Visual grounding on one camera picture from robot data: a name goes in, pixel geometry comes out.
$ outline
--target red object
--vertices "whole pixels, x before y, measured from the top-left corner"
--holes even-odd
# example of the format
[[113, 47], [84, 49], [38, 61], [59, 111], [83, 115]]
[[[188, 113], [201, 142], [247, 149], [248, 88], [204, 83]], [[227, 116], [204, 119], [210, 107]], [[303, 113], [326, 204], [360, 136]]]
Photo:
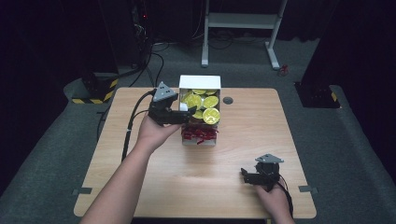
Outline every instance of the red object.
[[217, 138], [218, 130], [213, 127], [205, 126], [187, 126], [181, 132], [183, 139], [192, 140], [197, 139], [197, 145], [200, 145], [206, 140], [212, 140]]
[[289, 73], [289, 67], [287, 64], [283, 64], [282, 67], [279, 69], [279, 75], [280, 76], [285, 76]]

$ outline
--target black device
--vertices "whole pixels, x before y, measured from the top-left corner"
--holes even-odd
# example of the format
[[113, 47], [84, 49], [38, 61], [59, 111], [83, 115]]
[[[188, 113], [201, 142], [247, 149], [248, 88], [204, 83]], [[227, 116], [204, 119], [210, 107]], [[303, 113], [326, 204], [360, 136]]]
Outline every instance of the black device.
[[265, 186], [267, 191], [270, 191], [280, 179], [279, 163], [283, 160], [271, 154], [265, 154], [257, 158], [256, 161], [258, 163], [255, 166], [257, 171], [255, 174], [250, 174], [241, 168], [244, 181], [252, 185]]
[[131, 137], [131, 131], [134, 124], [134, 117], [137, 114], [143, 112], [141, 111], [136, 114], [136, 110], [143, 99], [149, 95], [152, 95], [152, 100], [149, 104], [148, 110], [144, 111], [148, 111], [148, 116], [159, 125], [163, 126], [164, 124], [188, 123], [190, 121], [191, 115], [195, 113], [196, 108], [190, 109], [188, 111], [173, 111], [171, 109], [171, 105], [175, 100], [177, 100], [178, 93], [171, 90], [163, 82], [161, 82], [158, 88], [143, 94], [134, 106], [134, 111], [132, 112], [131, 118], [129, 119], [127, 132], [125, 134], [124, 147], [121, 157], [122, 161], [125, 159], [128, 151], [129, 139]]
[[178, 93], [161, 82], [149, 104], [148, 116], [160, 125], [188, 123], [196, 107], [189, 111], [172, 110], [171, 105], [177, 98]]

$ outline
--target wooden table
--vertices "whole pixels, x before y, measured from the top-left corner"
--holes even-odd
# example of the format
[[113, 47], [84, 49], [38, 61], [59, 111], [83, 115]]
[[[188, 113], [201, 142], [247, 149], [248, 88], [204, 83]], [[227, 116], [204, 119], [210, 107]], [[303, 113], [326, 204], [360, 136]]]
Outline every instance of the wooden table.
[[[92, 189], [92, 192], [78, 195], [75, 206], [77, 216], [84, 215], [120, 165], [125, 132], [134, 105], [141, 95], [150, 90], [117, 90], [82, 186]], [[221, 101], [225, 96], [233, 98], [231, 105]], [[255, 173], [255, 159], [270, 153], [285, 161], [280, 163], [280, 173], [289, 185], [294, 217], [314, 217], [316, 208], [310, 192], [300, 192], [298, 188], [307, 183], [277, 92], [273, 89], [223, 88], [220, 97], [217, 144], [212, 147], [183, 146], [180, 132], [170, 136], [151, 156], [134, 215], [269, 217], [254, 188], [244, 183], [240, 169]], [[142, 102], [138, 111], [149, 107], [150, 98]], [[177, 102], [174, 102], [173, 108], [177, 109]], [[130, 148], [136, 140], [142, 117], [135, 119]]]

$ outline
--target human arm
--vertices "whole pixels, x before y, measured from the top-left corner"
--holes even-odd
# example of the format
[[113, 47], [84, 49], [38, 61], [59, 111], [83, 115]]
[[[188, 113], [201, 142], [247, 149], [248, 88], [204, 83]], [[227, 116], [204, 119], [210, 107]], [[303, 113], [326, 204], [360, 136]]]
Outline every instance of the human arm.
[[98, 194], [80, 223], [131, 223], [149, 157], [179, 127], [162, 127], [146, 115], [134, 148]]
[[271, 215], [277, 224], [294, 223], [290, 214], [286, 194], [278, 184], [275, 184], [269, 192], [267, 192], [263, 186], [255, 185], [254, 188], [257, 191], [265, 210]]

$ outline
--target gray carpet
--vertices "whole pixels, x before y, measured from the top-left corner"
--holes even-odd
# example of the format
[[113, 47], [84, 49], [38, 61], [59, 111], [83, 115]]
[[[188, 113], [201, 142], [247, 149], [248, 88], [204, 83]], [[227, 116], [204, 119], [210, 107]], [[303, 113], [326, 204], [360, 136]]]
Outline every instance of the gray carpet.
[[[342, 108], [304, 108], [293, 83], [300, 81], [318, 41], [276, 41], [276, 56], [290, 72], [279, 77], [260, 39], [238, 39], [226, 49], [209, 49], [209, 66], [201, 67], [201, 47], [157, 45], [164, 58], [159, 78], [178, 85], [180, 75], [221, 76], [222, 87], [274, 88], [285, 110], [307, 182], [317, 188], [313, 199], [318, 215], [297, 223], [396, 223], [396, 188], [357, 122], [341, 87], [332, 86]], [[216, 48], [228, 43], [211, 41]], [[153, 55], [156, 76], [161, 66]], [[129, 86], [136, 75], [120, 79]], [[71, 98], [80, 80], [64, 88]], [[134, 87], [149, 87], [143, 73]], [[47, 130], [0, 199], [0, 223], [78, 223], [73, 213], [96, 145], [96, 129], [105, 105], [68, 104]], [[262, 223], [262, 220], [137, 219], [134, 223]]]

